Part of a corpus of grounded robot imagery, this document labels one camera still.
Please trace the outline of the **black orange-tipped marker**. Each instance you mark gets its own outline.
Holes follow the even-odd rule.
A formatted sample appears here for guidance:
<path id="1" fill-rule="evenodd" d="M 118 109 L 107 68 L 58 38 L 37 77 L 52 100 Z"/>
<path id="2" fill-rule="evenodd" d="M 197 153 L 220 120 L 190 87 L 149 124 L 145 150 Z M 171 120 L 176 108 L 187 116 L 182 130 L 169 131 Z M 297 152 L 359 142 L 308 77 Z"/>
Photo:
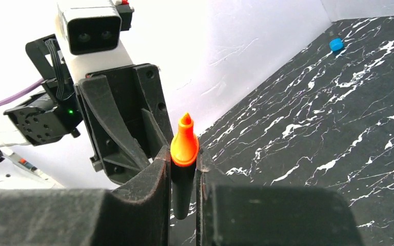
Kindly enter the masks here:
<path id="1" fill-rule="evenodd" d="M 177 220 L 188 216 L 199 150 L 194 121 L 187 112 L 179 119 L 178 132 L 170 144 L 172 203 Z"/>

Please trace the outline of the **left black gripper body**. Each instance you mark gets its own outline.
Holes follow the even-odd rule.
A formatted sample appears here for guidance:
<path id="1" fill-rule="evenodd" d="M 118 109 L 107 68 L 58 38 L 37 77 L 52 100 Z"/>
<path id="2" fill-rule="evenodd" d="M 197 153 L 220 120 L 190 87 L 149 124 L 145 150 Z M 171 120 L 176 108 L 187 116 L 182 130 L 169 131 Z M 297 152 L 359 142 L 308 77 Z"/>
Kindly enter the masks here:
<path id="1" fill-rule="evenodd" d="M 94 169 L 122 185 L 173 138 L 158 67 L 128 65 L 88 73 L 76 96 L 94 150 Z"/>

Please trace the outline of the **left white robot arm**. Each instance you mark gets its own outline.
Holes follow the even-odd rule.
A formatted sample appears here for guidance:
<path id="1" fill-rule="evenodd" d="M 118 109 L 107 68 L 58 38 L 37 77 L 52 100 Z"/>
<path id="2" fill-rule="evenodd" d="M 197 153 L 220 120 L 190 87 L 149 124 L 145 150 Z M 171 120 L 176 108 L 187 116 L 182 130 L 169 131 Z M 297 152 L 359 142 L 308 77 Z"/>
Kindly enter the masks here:
<path id="1" fill-rule="evenodd" d="M 129 181 L 168 145 L 173 132 L 160 80 L 153 64 L 128 65 L 88 73 L 69 98 L 55 96 L 55 79 L 43 91 L 0 112 L 0 146 L 41 146 L 86 126 L 96 171 L 114 183 Z"/>

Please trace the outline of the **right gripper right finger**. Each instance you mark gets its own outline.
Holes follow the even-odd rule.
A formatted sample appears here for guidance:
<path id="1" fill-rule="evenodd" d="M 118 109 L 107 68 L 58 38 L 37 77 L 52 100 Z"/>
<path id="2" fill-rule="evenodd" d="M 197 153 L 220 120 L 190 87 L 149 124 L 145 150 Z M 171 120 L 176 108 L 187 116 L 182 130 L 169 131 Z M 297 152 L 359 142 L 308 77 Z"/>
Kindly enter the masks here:
<path id="1" fill-rule="evenodd" d="M 345 199 L 330 190 L 234 182 L 208 150 L 196 159 L 197 245 L 363 245 Z"/>

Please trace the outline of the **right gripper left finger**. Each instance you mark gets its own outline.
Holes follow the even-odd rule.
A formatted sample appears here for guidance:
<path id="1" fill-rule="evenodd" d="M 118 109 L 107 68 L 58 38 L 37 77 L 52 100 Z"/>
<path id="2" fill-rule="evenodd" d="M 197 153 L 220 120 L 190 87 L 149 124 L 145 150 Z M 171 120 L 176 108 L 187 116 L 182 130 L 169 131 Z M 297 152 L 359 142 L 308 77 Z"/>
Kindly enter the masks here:
<path id="1" fill-rule="evenodd" d="M 170 154 L 119 188 L 0 190 L 0 245 L 168 245 Z"/>

